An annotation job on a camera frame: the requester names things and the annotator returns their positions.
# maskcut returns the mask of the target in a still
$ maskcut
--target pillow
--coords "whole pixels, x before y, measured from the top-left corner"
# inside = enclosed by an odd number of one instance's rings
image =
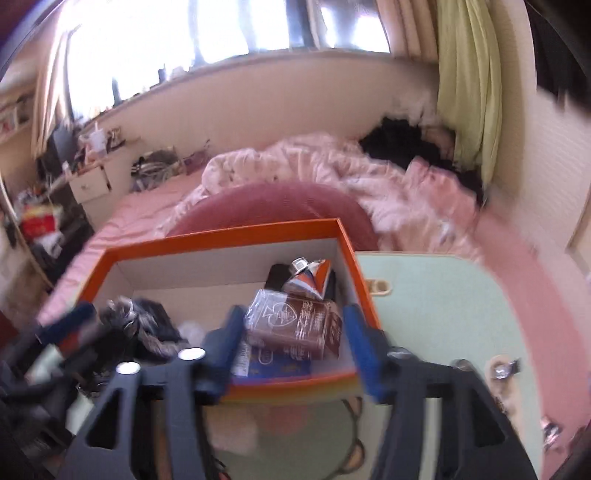
[[[197,203],[167,236],[317,218],[340,218],[355,250],[378,250],[371,221],[353,197],[301,181],[251,183],[224,190]]]

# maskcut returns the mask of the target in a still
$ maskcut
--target yellow-green curtain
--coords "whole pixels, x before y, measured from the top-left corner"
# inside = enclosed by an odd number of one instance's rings
[[[501,59],[485,0],[439,0],[441,119],[456,131],[454,162],[481,167],[484,184],[495,169],[501,133]]]

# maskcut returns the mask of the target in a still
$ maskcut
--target windowsill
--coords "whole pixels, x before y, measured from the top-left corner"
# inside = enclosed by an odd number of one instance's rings
[[[396,59],[391,56],[389,53],[380,53],[380,52],[371,52],[371,51],[357,51],[357,50],[342,50],[342,49],[335,49],[335,50],[312,50],[307,48],[299,48],[297,50],[275,50],[275,51],[268,51],[264,53],[258,54],[249,54],[239,57],[232,57],[229,59],[225,59],[219,61],[217,63],[212,63],[209,65],[204,65],[195,68],[189,72],[186,72],[184,75],[181,75],[178,78],[168,80],[160,85],[156,85],[152,87],[147,92],[141,93],[139,95],[133,96],[127,100],[125,100],[122,104],[118,105],[117,107],[111,108],[110,110],[105,111],[104,113],[100,114],[97,117],[94,117],[92,120],[88,120],[80,134],[85,134],[92,128],[92,125],[95,122],[101,122],[107,118],[112,117],[113,115],[123,111],[130,105],[135,104],[136,102],[147,98],[150,95],[154,95],[155,93],[163,92],[168,88],[174,87],[183,82],[191,81],[195,78],[210,75],[213,73],[221,72],[222,70],[229,70],[237,67],[242,67],[244,65],[254,65],[258,63],[266,63],[272,61],[286,61],[286,60],[297,60],[302,59],[305,57],[310,58],[321,58],[321,57],[328,57],[328,58],[372,58],[377,59],[380,61],[385,62],[394,62],[394,63],[416,63],[416,61],[403,58],[403,59]]]

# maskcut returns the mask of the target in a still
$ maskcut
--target white wall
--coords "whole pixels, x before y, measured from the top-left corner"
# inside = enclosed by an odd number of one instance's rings
[[[437,66],[340,52],[233,59],[164,84],[107,113],[153,148],[187,155],[263,147],[288,135],[327,131],[359,138],[403,105],[436,104]]]
[[[591,115],[536,86],[523,2],[491,2],[502,59],[503,125],[495,183],[566,248],[591,187]]]
[[[591,293],[569,252],[591,187],[591,115],[537,90],[525,5],[490,3],[501,52],[503,124],[493,206],[538,252],[583,337],[591,368]]]

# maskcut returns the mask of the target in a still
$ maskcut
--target pink bed sheet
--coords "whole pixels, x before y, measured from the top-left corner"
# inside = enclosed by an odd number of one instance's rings
[[[153,240],[163,236],[155,228],[178,203],[201,183],[203,170],[170,179],[160,187],[123,198],[109,221],[90,239],[57,283],[37,319],[42,325],[55,321],[73,307],[79,292],[107,248]]]

